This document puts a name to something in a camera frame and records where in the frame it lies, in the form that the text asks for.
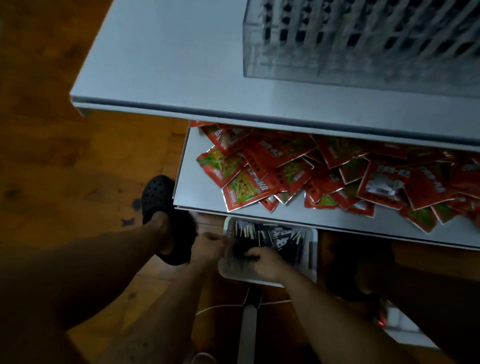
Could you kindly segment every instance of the white shelf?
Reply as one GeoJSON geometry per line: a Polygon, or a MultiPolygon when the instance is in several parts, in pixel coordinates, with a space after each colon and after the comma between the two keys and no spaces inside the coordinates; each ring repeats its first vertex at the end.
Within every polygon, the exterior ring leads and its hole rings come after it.
{"type": "Polygon", "coordinates": [[[480,249],[480,231],[463,217],[457,217],[445,225],[437,225],[430,234],[425,234],[399,216],[397,211],[386,207],[377,206],[374,218],[349,214],[339,209],[308,209],[303,206],[303,194],[296,196],[288,206],[280,204],[272,214],[259,203],[227,213],[221,190],[195,160],[212,145],[200,129],[190,129],[177,178],[175,206],[221,215],[269,219],[319,229],[480,249]]]}
{"type": "Polygon", "coordinates": [[[474,98],[243,77],[245,7],[246,0],[115,0],[71,90],[73,104],[480,151],[474,98]]]}

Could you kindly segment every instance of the person's right arm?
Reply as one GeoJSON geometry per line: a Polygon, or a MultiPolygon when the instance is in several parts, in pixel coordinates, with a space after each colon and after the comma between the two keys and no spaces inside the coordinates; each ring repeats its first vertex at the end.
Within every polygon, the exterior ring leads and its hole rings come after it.
{"type": "Polygon", "coordinates": [[[251,264],[260,277],[278,281],[285,287],[322,363],[417,363],[381,328],[341,305],[274,250],[252,248],[245,255],[259,256],[251,264]]]}

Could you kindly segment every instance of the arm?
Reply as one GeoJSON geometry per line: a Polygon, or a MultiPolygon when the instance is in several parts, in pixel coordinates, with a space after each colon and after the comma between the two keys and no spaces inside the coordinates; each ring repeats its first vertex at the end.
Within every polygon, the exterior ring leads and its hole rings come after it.
{"type": "Polygon", "coordinates": [[[196,238],[189,266],[105,351],[99,364],[182,363],[190,343],[200,292],[223,256],[222,239],[210,233],[196,238]]]}
{"type": "Polygon", "coordinates": [[[264,279],[283,284],[322,363],[416,363],[383,330],[355,315],[316,286],[270,248],[252,248],[246,255],[264,279]]]}

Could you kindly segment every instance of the person's left hand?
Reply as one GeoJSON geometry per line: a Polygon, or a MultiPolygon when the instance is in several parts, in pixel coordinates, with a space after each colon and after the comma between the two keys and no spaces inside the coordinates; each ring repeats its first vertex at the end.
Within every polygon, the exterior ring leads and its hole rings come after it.
{"type": "Polygon", "coordinates": [[[213,265],[225,254],[228,238],[224,235],[204,232],[196,237],[192,245],[190,264],[213,265]]]}

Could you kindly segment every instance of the hand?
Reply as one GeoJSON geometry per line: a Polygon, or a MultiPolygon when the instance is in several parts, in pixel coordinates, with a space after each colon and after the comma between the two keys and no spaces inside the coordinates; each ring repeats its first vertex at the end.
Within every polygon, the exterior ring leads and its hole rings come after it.
{"type": "Polygon", "coordinates": [[[286,270],[292,269],[275,250],[268,247],[252,248],[245,253],[246,256],[258,256],[256,262],[250,262],[260,278],[272,282],[279,282],[280,276],[286,270]]]}
{"type": "Polygon", "coordinates": [[[192,245],[190,264],[212,265],[225,254],[228,239],[223,235],[204,232],[196,237],[192,245]]]}

